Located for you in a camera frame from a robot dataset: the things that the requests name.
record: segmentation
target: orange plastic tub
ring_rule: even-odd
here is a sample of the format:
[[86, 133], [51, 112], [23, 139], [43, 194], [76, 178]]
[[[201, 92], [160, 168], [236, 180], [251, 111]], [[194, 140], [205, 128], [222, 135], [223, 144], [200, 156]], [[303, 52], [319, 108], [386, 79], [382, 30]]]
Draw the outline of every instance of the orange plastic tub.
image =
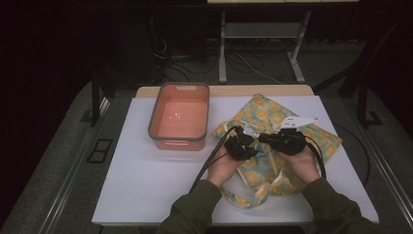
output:
[[148, 133], [160, 149], [201, 150], [206, 143], [209, 86], [167, 83], [158, 93]]

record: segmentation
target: hand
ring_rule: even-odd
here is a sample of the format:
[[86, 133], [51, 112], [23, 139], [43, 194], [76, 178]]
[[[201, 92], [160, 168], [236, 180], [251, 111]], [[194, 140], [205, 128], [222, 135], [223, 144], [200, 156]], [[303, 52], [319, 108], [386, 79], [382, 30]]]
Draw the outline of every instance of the hand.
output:
[[316, 157], [308, 146], [301, 153], [293, 156], [288, 156], [281, 152], [278, 152], [278, 155], [288, 162], [291, 169], [305, 184], [320, 178], [316, 166]]
[[217, 187], [221, 187], [226, 181], [228, 181], [244, 161], [237, 161], [228, 154], [224, 146], [221, 146], [216, 154], [213, 156], [210, 162], [213, 162], [207, 170], [206, 180], [215, 184]]

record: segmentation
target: orange patterned fabric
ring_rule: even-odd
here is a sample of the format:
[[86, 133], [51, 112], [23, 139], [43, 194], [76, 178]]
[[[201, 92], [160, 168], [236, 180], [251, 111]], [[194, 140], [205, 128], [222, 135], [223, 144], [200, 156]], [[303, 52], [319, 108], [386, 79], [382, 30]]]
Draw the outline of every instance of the orange patterned fabric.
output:
[[[280, 124], [288, 116], [297, 116], [286, 107], [262, 95], [255, 95], [231, 120], [221, 123], [212, 133], [222, 138], [233, 126], [244, 127], [245, 123], [257, 133], [273, 134], [280, 130]], [[315, 124], [297, 129], [306, 137], [313, 139], [320, 148], [323, 162], [334, 154], [342, 139]], [[251, 147], [259, 150], [257, 156], [246, 160], [238, 168], [247, 188], [255, 191], [250, 201], [232, 193], [225, 187], [222, 193], [234, 205], [251, 209], [263, 204], [269, 195], [288, 196], [301, 191], [304, 183], [294, 174], [285, 160], [268, 144], [256, 140]]]

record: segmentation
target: sleeve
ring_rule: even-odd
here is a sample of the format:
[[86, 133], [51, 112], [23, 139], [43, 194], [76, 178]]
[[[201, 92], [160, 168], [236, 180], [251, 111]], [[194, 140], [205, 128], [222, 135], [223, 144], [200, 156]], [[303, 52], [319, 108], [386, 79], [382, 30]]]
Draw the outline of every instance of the sleeve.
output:
[[307, 185], [302, 194], [313, 209], [320, 233], [384, 233], [378, 224], [361, 215], [356, 202], [337, 193], [324, 178]]
[[221, 197], [218, 187], [207, 180], [200, 180], [193, 192], [173, 203], [169, 216], [158, 227], [156, 234], [204, 234], [212, 224], [211, 215]]

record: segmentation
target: person's left hand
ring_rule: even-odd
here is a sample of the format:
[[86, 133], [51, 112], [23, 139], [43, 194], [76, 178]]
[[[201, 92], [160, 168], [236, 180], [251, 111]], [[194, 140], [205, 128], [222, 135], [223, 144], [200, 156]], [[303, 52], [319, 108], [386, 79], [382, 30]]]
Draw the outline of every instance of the person's left hand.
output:
[[233, 159], [224, 146], [218, 149], [210, 162], [213, 162], [215, 159], [217, 160], [208, 168], [206, 180], [215, 184], [217, 187], [221, 187], [228, 181], [237, 170], [237, 167], [244, 162]]

